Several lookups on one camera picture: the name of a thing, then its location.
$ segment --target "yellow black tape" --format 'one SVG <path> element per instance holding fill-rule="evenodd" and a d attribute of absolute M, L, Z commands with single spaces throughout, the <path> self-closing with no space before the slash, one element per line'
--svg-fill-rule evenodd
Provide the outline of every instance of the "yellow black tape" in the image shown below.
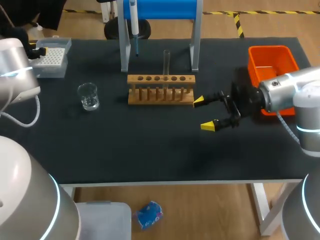
<path fill-rule="evenodd" d="M 73 9 L 63 9 L 64 13 L 78 13 L 78 14 L 102 14 L 101 11 L 91 11 L 91 10 L 73 10 Z"/>
<path fill-rule="evenodd" d="M 239 38 L 243 39 L 245 37 L 245 35 L 244 35 L 244 31 L 242 29 L 242 26 L 240 24 L 239 14 L 234 13 L 233 18 L 234 18 L 234 23 L 235 23 L 236 29 L 238 30 Z"/>
<path fill-rule="evenodd" d="M 233 14 L 320 14 L 320 11 L 204 11 L 204 15 L 233 15 Z"/>
<path fill-rule="evenodd" d="M 80 13 L 80 14 L 102 14 L 101 11 L 92 10 L 74 10 L 74 9 L 64 9 L 64 13 Z M 233 14 L 320 14 L 320 11 L 204 11 L 204 15 L 233 15 Z"/>

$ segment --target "small glass cup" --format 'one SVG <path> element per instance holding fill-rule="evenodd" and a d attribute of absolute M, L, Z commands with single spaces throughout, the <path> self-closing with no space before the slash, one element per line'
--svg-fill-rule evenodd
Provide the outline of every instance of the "small glass cup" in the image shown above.
<path fill-rule="evenodd" d="M 100 103 L 97 94 L 97 86 L 91 82 L 84 83 L 78 87 L 78 95 L 82 106 L 87 111 L 96 110 Z"/>

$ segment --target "led light ring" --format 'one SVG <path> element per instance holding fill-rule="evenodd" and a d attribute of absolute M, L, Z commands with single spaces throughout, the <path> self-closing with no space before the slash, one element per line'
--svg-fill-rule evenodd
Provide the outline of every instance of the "led light ring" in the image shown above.
<path fill-rule="evenodd" d="M 56 182 L 56 180 L 49 174 L 49 176 L 52 178 L 54 185 L 56 187 L 56 192 L 57 192 L 57 201 L 56 201 L 56 208 L 55 208 L 55 212 L 53 215 L 53 218 L 51 220 L 51 223 L 49 225 L 49 227 L 47 228 L 47 230 L 45 231 L 45 233 L 43 234 L 43 236 L 40 238 L 40 240 L 45 240 L 46 237 L 48 236 L 48 234 L 50 233 L 51 229 L 53 228 L 57 217 L 58 217 L 58 212 L 59 212 L 59 208 L 60 208 L 60 190 L 59 190 L 59 186 Z"/>
<path fill-rule="evenodd" d="M 19 70 L 7 72 L 5 74 L 2 74 L 0 77 L 12 77 L 12 76 L 17 75 L 17 74 L 19 74 L 21 72 L 25 72 L 25 71 L 28 71 L 28 70 L 31 70 L 31 69 L 32 69 L 32 67 L 28 66 L 28 67 L 25 67 L 25 68 L 21 68 Z"/>
<path fill-rule="evenodd" d="M 301 127 L 296 126 L 296 128 L 301 131 L 301 132 L 305 132 L 305 133 L 320 133 L 320 129 L 304 129 Z"/>
<path fill-rule="evenodd" d="M 306 212 L 306 215 L 309 217 L 312 225 L 314 226 L 314 228 L 318 231 L 318 233 L 320 234 L 320 227 L 317 225 L 316 221 L 314 220 L 314 218 L 311 216 L 311 213 L 308 209 L 307 203 L 306 203 L 306 196 L 305 196 L 305 184 L 306 184 L 306 180 L 307 177 L 309 176 L 309 174 L 305 177 L 305 179 L 303 180 L 303 184 L 302 184 L 302 203 L 304 206 L 304 210 Z"/>

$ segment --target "white table frame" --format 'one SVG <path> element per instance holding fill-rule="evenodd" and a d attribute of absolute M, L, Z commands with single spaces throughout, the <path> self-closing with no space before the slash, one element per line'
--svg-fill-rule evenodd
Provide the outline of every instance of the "white table frame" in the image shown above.
<path fill-rule="evenodd" d="M 87 184 L 61 184 L 66 192 L 74 198 L 76 188 L 111 187 L 111 186 L 156 186 L 156 185 L 203 185 L 203 184 L 250 184 L 256 212 L 259 218 L 259 230 L 262 236 L 271 236 L 281 223 L 282 207 L 288 195 L 302 179 L 281 180 L 230 180 L 230 181 L 144 181 L 144 182 L 111 182 Z M 264 183 L 284 183 L 269 208 Z"/>
<path fill-rule="evenodd" d="M 102 20 L 107 23 L 109 20 L 118 16 L 117 1 L 100 3 Z"/>

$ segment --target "wooden floor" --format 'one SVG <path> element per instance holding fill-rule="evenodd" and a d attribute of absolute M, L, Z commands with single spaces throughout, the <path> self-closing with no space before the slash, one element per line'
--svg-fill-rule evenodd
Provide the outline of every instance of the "wooden floor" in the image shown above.
<path fill-rule="evenodd" d="M 319 11 L 318 0 L 204 0 L 204 11 Z M 100 11 L 95 0 L 68 0 L 65 9 Z M 241 15 L 245 37 L 297 37 L 312 65 L 320 64 L 320 15 Z M 191 36 L 190 20 L 151 20 L 152 39 Z M 63 13 L 57 32 L 78 39 L 105 39 L 101 15 Z M 232 17 L 204 15 L 203 38 L 237 38 Z M 269 200 L 281 186 L 265 184 Z M 135 225 L 133 240 L 282 240 L 280 229 L 260 237 L 251 191 L 245 184 L 93 187 L 77 189 L 75 200 L 127 203 L 132 212 L 150 200 L 158 202 L 163 219 L 146 231 Z"/>

